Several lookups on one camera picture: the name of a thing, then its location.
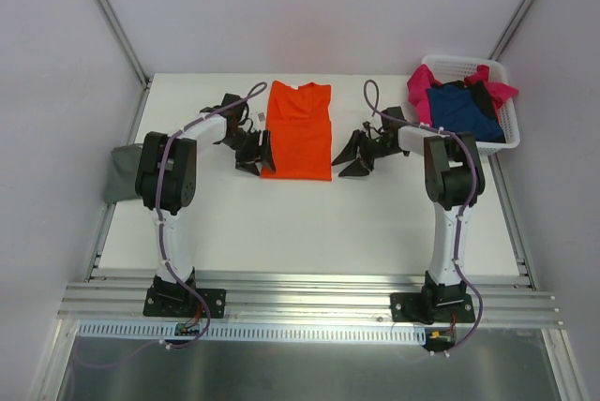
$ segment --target laundry basket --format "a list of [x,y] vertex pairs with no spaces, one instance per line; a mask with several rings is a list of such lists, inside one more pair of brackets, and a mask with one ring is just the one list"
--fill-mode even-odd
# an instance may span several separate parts
[[[504,67],[498,62],[489,61],[488,59],[428,54],[423,58],[423,64],[429,67],[435,78],[440,82],[462,80],[475,73],[477,66],[483,65],[489,67],[490,81],[508,84]],[[512,98],[507,100],[498,111],[498,121],[500,122],[502,131],[504,131],[506,143],[479,141],[477,143],[477,150],[480,156],[491,156],[500,150],[515,148],[521,141],[521,137],[518,134],[517,114],[515,113],[515,105]]]

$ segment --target white table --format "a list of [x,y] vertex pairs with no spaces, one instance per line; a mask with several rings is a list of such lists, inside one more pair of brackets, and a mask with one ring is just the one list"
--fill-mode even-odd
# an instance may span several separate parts
[[[173,132],[226,92],[245,95],[256,82],[269,88],[250,102],[266,112],[270,83],[332,85],[332,157],[369,118],[365,76],[157,74],[137,142],[149,131]],[[380,106],[400,104],[409,119],[405,76],[371,77]],[[496,187],[484,158],[486,191],[473,213],[468,275],[518,275]],[[334,172],[341,171],[339,166]],[[198,187],[190,209],[199,270],[353,275],[420,275],[433,247],[433,205],[425,191],[423,158],[402,154],[375,162],[364,180],[331,183],[260,179],[234,169],[233,151],[214,146],[198,158]],[[140,200],[117,204],[100,268],[154,269],[154,226]]]

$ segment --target blue garment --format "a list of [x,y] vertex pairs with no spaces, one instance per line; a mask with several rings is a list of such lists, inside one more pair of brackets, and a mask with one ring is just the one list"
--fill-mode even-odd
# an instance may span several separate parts
[[475,105],[471,91],[451,84],[427,90],[435,127],[452,132],[472,132],[477,141],[503,141],[498,122],[487,118]]

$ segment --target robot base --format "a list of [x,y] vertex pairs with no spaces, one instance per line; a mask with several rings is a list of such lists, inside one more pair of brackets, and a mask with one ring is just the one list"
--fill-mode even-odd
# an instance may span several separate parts
[[462,303],[434,308],[427,308],[421,293],[392,293],[390,301],[393,322],[452,323],[453,314],[456,314],[457,324],[475,323],[473,302],[469,295],[464,295]]
[[[224,317],[226,290],[196,288],[196,278],[193,273],[186,284],[204,298],[210,310],[211,319],[222,319]],[[198,301],[191,293],[179,284],[166,282],[160,277],[154,276],[154,281],[146,292],[146,300],[143,304],[143,315],[145,317],[190,319],[197,312]],[[204,310],[201,313],[201,318],[206,318]]]
[[464,281],[447,286],[436,284],[425,272],[425,284],[420,293],[392,293],[392,319],[423,324],[475,323],[471,296]]

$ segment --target white wall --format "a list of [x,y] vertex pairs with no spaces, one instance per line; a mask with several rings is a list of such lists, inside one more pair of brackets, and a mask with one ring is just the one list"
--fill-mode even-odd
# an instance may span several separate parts
[[139,85],[93,0],[0,0],[0,399],[27,398]]
[[148,72],[407,74],[488,56],[519,0],[111,0]]
[[600,399],[600,3],[538,0],[503,62],[521,91],[522,142],[502,154],[542,289],[560,298]]

